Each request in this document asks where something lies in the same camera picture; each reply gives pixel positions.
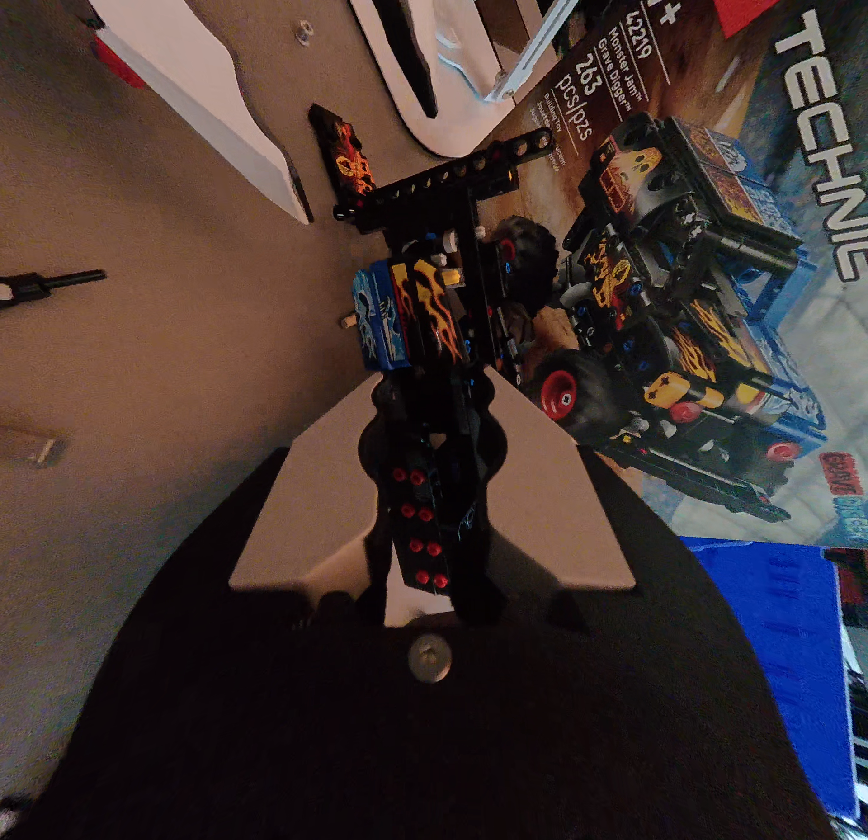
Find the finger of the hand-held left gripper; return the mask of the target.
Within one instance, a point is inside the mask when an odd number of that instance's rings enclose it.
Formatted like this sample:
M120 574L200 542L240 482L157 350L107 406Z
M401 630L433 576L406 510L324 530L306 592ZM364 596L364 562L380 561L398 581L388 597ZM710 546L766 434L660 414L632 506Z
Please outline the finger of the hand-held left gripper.
M185 0L87 2L101 42L263 196L312 222L291 162L245 103L232 54Z
M419 43L410 0L372 0L386 41L425 116L437 118L438 102L428 60Z

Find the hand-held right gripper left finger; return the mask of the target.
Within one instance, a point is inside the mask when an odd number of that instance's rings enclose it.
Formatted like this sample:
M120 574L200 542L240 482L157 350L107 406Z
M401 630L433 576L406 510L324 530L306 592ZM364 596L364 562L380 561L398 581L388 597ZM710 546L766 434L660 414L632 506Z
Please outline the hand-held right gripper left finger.
M364 540L377 520L377 486L359 442L377 415L373 391L382 380L366 379L292 441L230 576L233 591L358 599L369 587Z

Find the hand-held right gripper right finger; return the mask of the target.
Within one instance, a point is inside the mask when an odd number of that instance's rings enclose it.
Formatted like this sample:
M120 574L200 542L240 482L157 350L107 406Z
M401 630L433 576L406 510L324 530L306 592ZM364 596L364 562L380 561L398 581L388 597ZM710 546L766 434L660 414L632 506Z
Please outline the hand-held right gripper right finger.
M507 599L548 606L572 591L636 586L575 440L493 368L489 411L506 438L504 464L486 486L488 574Z

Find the black panel with orange print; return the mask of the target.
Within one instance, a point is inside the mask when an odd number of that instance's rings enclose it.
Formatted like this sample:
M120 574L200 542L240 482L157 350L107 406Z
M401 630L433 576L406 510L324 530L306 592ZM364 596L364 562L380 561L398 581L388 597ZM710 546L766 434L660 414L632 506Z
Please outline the black panel with orange print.
M352 124L318 104L310 106L307 116L336 195L353 205L373 191L376 183Z

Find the toy truck chassis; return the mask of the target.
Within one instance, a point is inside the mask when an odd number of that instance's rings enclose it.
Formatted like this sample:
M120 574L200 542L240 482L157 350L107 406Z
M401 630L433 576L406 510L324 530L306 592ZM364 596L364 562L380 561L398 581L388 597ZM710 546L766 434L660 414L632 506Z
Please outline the toy truck chassis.
M383 375L359 442L363 469L404 584L445 596L471 622L496 619L505 604L487 574L486 489L506 438L486 370L521 385L503 307L539 308L551 282L545 266L519 261L509 238L478 235L477 204L517 190L519 166L545 157L553 140L538 127L494 141L334 212L363 235L382 233L389 251L353 280L363 361Z

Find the black axle connector blue pin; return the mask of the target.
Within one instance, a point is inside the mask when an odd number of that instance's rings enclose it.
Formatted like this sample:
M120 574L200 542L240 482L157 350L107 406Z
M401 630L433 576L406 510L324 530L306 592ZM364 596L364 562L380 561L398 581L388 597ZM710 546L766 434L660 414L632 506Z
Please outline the black axle connector blue pin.
M57 289L106 278L104 270L84 270L54 277L44 277L35 272L1 277L1 310L46 299Z

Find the grey desk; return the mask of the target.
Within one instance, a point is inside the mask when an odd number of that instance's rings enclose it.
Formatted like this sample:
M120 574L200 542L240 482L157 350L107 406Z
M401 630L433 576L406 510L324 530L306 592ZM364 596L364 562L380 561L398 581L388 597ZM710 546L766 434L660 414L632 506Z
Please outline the grey desk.
M333 219L310 105L353 124L377 182L436 161L347 0L185 1L237 58L311 224L101 65L57 0L2 0L2 272L108 275L2 313L2 419L68 444L2 467L2 794L57 769L167 556L364 377L340 318L385 242Z

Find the white document stand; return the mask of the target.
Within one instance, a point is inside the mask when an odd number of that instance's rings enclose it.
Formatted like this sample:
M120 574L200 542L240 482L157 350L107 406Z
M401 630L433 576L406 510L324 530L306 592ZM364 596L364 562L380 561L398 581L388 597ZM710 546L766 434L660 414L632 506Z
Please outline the white document stand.
M558 31L580 0L410 0L439 113L427 118L396 62L372 0L348 0L399 116L428 151L474 150L557 62Z

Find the blue storage bin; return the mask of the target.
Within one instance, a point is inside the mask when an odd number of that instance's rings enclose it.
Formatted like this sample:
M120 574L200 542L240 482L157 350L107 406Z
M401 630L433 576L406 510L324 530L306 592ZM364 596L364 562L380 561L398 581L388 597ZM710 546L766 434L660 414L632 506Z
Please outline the blue storage bin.
M866 838L866 552L682 540L741 623L832 823Z

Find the toy truck set box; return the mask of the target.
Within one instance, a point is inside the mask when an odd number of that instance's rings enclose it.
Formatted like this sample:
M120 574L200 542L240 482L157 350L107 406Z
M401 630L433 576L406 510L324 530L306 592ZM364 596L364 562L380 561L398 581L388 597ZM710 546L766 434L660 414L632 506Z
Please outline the toy truck set box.
M867 0L579 0L497 129L549 128L523 392L679 535L866 550Z

